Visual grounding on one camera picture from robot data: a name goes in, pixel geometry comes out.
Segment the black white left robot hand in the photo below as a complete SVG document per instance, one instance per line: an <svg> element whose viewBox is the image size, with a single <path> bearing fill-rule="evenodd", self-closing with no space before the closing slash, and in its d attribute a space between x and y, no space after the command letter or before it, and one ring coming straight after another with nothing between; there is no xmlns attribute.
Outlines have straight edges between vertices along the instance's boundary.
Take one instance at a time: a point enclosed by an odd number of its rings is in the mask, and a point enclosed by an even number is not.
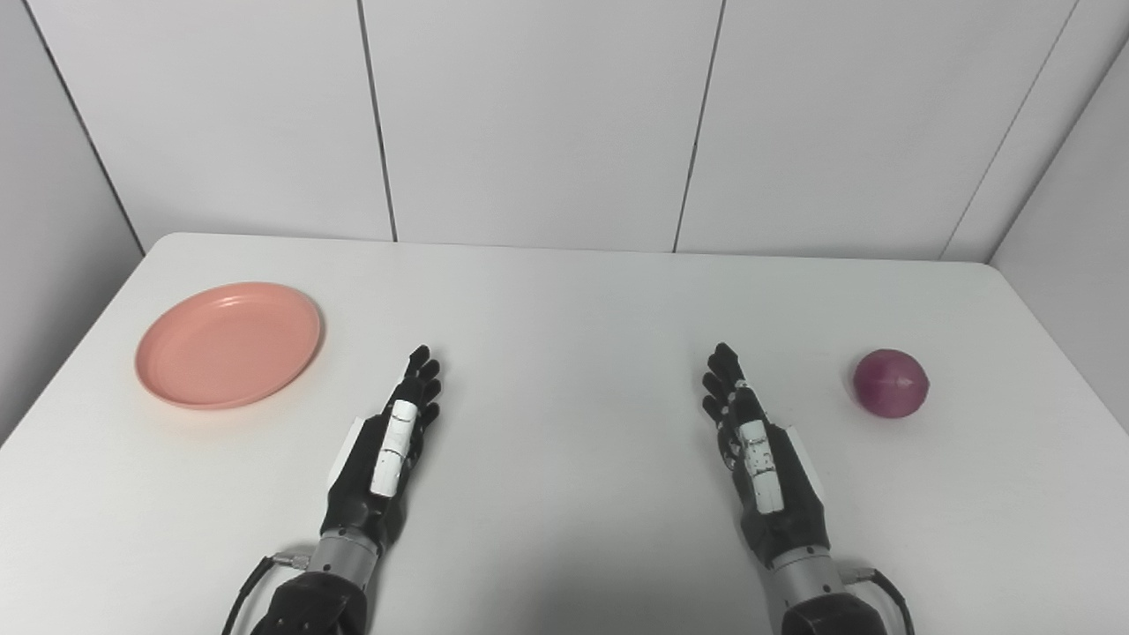
<svg viewBox="0 0 1129 635"><path fill-rule="evenodd" d="M379 414L359 421L342 447L329 488L322 534L359 534L384 554L406 524L406 482L440 414L437 360L421 345Z"/></svg>

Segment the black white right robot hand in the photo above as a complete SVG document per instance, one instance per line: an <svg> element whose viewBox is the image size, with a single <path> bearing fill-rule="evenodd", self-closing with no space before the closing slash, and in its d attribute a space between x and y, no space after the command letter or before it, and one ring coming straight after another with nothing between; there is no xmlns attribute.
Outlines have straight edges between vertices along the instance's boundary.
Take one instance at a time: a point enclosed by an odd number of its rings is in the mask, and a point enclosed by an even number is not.
<svg viewBox="0 0 1129 635"><path fill-rule="evenodd" d="M796 549L828 550L821 485L798 429L770 421L725 342L708 357L702 385L702 407L741 502L739 527L750 551L771 568Z"/></svg>

